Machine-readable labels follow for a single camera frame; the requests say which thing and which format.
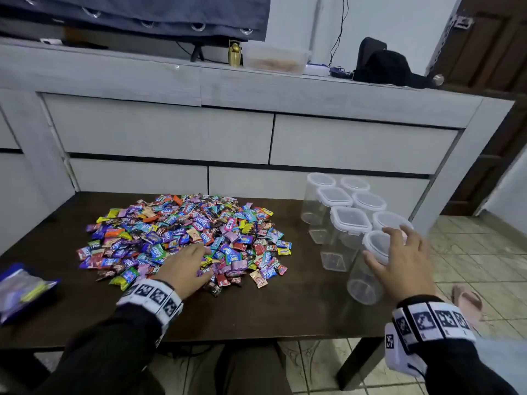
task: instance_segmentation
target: dark wooden table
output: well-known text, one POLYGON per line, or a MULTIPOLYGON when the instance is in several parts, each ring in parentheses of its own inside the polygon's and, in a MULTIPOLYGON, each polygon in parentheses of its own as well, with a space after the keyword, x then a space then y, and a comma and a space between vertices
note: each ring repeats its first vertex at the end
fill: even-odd
MULTIPOLYGON (((79 269, 75 251, 90 239, 85 226, 110 208, 154 198, 152 194, 77 193, 0 256, 0 271, 23 262, 44 279, 61 280, 53 303, 0 329, 0 359, 10 360, 2 363, 4 369, 17 376, 19 361, 27 371, 34 362, 33 352, 61 350, 75 333, 112 313, 122 292, 107 282, 95 282, 95 272, 79 269)), ((342 389, 358 385, 359 370, 366 375, 383 356, 384 325, 394 303, 385 297, 377 305, 361 305, 346 290, 348 274, 322 267, 320 246, 313 243, 308 225, 300 220, 301 201, 240 201, 274 212, 276 228, 285 233, 284 240, 293 243, 292 255, 280 257, 287 273, 270 279, 261 289, 246 276, 242 288, 228 287, 218 298, 198 291, 185 301, 183 313, 169 328, 162 345, 247 338, 364 337, 337 376, 342 389)), ((45 372, 36 372, 35 382, 29 385, 36 385, 41 375, 45 372)))

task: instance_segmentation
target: tiled floor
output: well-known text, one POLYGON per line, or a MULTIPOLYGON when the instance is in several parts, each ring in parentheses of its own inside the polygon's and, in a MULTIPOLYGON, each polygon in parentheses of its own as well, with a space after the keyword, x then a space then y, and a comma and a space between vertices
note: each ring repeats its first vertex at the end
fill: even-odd
MULTIPOLYGON (((440 216, 429 240, 438 291, 450 297, 455 283, 477 292, 484 303, 476 333, 492 338, 527 338, 527 251, 511 243, 478 219, 440 216)), ((340 392, 335 374, 359 338, 290 341, 280 346, 287 357, 286 373, 293 393, 317 395, 427 395, 422 379, 386 368, 384 360, 363 378, 355 391, 340 392)), ((153 373, 167 394, 213 394, 214 346, 197 357, 156 356, 153 373)), ((192 352, 201 351, 193 347, 192 352)), ((255 373, 261 369, 255 366, 255 373)))

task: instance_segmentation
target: door hinge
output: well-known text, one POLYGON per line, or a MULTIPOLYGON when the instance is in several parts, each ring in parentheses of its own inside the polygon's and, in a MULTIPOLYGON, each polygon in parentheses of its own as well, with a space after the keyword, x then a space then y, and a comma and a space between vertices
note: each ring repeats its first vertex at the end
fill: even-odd
POLYGON ((456 15, 454 19, 454 28, 467 30, 474 24, 474 18, 468 16, 456 15))

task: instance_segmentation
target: table leg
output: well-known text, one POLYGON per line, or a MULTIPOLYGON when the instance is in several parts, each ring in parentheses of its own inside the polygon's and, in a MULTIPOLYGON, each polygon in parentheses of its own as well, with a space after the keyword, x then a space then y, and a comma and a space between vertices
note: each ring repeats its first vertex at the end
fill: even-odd
POLYGON ((361 338, 337 373, 340 390, 350 391, 357 388, 360 385, 361 376, 366 377, 370 374, 383 357, 384 337, 361 338))
POLYGON ((0 370, 8 388, 33 390, 49 377, 49 371, 31 351, 1 351, 0 370))

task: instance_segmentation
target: hand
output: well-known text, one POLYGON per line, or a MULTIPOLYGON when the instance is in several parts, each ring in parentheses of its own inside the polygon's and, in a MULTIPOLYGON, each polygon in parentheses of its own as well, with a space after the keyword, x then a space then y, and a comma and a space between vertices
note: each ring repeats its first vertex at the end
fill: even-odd
POLYGON ((201 259, 208 254, 210 249, 202 244, 191 244, 181 248, 178 253, 165 260, 155 278, 172 285, 181 300, 188 298, 212 277, 212 272, 205 273, 201 277, 196 276, 201 259))
POLYGON ((435 295, 434 269, 428 243, 411 228, 400 228, 408 235, 406 245, 400 230, 383 228, 390 235, 388 265, 380 264, 371 252, 364 251, 366 264, 397 302, 413 295, 435 295))

